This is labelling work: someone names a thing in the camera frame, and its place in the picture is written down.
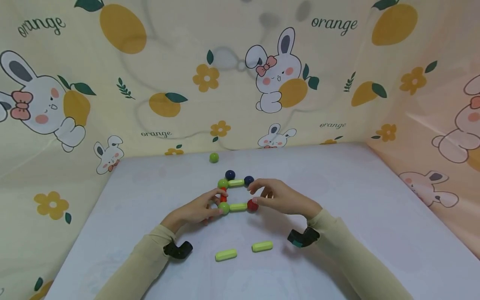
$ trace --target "green ball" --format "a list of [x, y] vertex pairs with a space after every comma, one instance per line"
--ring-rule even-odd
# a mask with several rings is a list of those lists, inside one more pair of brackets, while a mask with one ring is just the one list
[[226, 188], [228, 189], [228, 180], [226, 180], [225, 178], [222, 178], [218, 181], [218, 188], [221, 189], [221, 188]]
[[228, 214], [228, 212], [230, 211], [230, 205], [228, 205], [227, 202], [221, 202], [218, 208], [223, 210], [224, 215]]
[[211, 163], [216, 163], [217, 161], [218, 161], [218, 153], [215, 153], [215, 152], [211, 153], [210, 154], [210, 162]]

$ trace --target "left hand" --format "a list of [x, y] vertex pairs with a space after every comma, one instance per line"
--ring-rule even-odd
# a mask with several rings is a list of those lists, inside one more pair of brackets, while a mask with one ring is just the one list
[[220, 204], [220, 199], [217, 197], [218, 194], [228, 197], [226, 191], [213, 189], [172, 211], [161, 224], [173, 233], [177, 233], [178, 229], [186, 223], [199, 223], [201, 221], [206, 223], [209, 218], [222, 214], [221, 209], [210, 208], [211, 201], [217, 206]]

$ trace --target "yellow flower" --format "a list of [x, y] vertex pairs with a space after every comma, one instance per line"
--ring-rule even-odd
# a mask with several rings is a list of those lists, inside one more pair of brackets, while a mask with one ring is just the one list
[[198, 90], [202, 93], [208, 91], [208, 88], [218, 88], [218, 77], [220, 73], [216, 68], [209, 68], [206, 64], [197, 67], [197, 75], [193, 77], [193, 83], [198, 85]]
[[219, 136], [219, 137], [222, 137], [222, 136], [226, 136], [227, 135], [227, 131], [229, 131], [230, 129], [232, 129], [230, 126], [227, 125], [227, 123], [225, 123], [225, 121], [220, 121], [218, 122], [218, 124], [213, 124], [212, 126], [210, 126], [210, 128], [212, 129], [212, 131], [210, 132], [210, 134], [212, 136]]
[[50, 214], [50, 217], [54, 220], [63, 217], [63, 212], [69, 207], [67, 200], [60, 199], [60, 195], [55, 191], [48, 193], [48, 196], [45, 194], [37, 194], [33, 200], [40, 204], [36, 208], [39, 214], [42, 216]]
[[42, 289], [36, 293], [35, 295], [33, 295], [30, 300], [40, 300], [42, 299], [43, 297], [45, 297], [48, 293], [48, 290], [50, 290], [50, 287], [52, 286], [52, 283], [53, 283], [53, 280], [48, 282], [47, 284], [45, 284], [44, 286], [42, 286]]
[[325, 142], [321, 143], [320, 145], [327, 145], [327, 144], [336, 144], [336, 141], [332, 139], [328, 139]]
[[410, 91], [410, 95], [413, 95], [417, 89], [427, 84], [427, 78], [423, 76], [422, 67], [416, 67], [412, 70], [412, 73], [403, 75], [401, 81], [403, 84], [400, 86], [400, 89], [405, 92]]
[[168, 151], [165, 152], [165, 155], [172, 155], [172, 154], [183, 154], [183, 150], [169, 148]]
[[388, 141], [394, 141], [395, 140], [395, 133], [396, 133], [396, 125], [390, 125], [390, 124], [384, 124], [382, 125], [381, 130], [377, 130], [375, 133], [377, 133], [379, 136], [382, 137], [382, 141], [388, 142]]

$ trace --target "dark blue ball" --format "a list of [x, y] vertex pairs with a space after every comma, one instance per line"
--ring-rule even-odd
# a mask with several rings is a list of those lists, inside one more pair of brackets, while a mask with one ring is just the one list
[[232, 171], [232, 170], [228, 170], [227, 172], [225, 172], [225, 178], [227, 180], [234, 180], [235, 179], [235, 172]]
[[255, 179], [253, 179], [252, 176], [247, 176], [243, 179], [243, 182], [245, 183], [245, 186], [248, 187], [254, 180]]

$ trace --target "yellow orange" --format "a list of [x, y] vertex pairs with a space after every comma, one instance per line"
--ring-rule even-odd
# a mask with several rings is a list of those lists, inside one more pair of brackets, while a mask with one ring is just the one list
[[355, 90], [352, 97], [352, 106], [362, 105], [377, 98], [372, 90], [373, 81], [365, 81]]
[[90, 102], [77, 91], [68, 91], [63, 96], [63, 113], [65, 117], [75, 120], [76, 125], [85, 126], [90, 113]]
[[290, 108], [297, 105], [307, 95], [307, 83], [301, 78], [290, 79], [278, 90], [282, 93], [280, 103], [282, 107]]
[[467, 164], [472, 169], [480, 172], [480, 148], [468, 151]]
[[162, 117], [175, 117], [180, 112], [180, 103], [170, 101], [165, 93], [157, 93], [150, 97], [148, 100], [150, 108], [159, 116]]
[[372, 32], [372, 43], [387, 46], [400, 43], [415, 29], [417, 10], [408, 4], [397, 4], [388, 8], [378, 19]]
[[105, 5], [100, 12], [100, 27], [107, 40], [123, 53], [135, 54], [145, 48], [145, 27], [126, 7], [118, 4]]

